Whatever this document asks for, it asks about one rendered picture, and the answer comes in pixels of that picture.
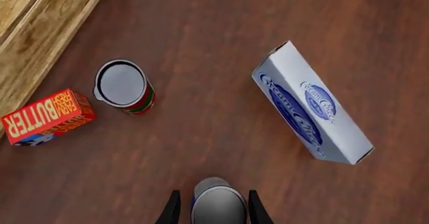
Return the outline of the red butter box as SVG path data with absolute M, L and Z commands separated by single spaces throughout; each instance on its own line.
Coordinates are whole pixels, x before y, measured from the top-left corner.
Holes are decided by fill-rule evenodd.
M 87 97 L 65 89 L 1 118 L 13 146 L 37 146 L 97 117 Z

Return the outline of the white cream cheese box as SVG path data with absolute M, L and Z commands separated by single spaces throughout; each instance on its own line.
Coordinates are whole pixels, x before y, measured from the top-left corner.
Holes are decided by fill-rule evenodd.
M 355 165 L 373 151 L 291 41 L 274 48 L 251 77 L 315 159 Z

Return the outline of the blue tin with grey lid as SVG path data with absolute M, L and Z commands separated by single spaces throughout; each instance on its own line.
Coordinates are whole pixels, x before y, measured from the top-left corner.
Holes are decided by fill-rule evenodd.
M 247 224 L 247 203 L 236 189 L 220 177 L 208 177 L 195 187 L 191 224 Z

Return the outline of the red and green soup tin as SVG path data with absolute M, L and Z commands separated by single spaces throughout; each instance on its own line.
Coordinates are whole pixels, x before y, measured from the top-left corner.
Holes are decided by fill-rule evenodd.
M 95 76 L 93 95 L 128 115 L 147 113 L 156 100 L 154 88 L 142 69 L 120 58 L 101 66 Z

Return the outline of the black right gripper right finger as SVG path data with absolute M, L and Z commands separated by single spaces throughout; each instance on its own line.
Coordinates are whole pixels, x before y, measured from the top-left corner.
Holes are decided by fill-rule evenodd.
M 248 209 L 250 224 L 274 224 L 256 190 L 249 191 Z

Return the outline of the wooden slat tray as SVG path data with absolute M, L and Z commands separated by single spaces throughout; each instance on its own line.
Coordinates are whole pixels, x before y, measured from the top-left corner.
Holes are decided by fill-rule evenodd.
M 0 0 L 0 117 L 28 101 L 99 0 Z

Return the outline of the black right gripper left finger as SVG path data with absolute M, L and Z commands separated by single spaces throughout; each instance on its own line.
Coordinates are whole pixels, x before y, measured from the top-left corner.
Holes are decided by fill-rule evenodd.
M 178 224 L 181 211 L 179 190 L 173 190 L 162 213 L 154 224 Z

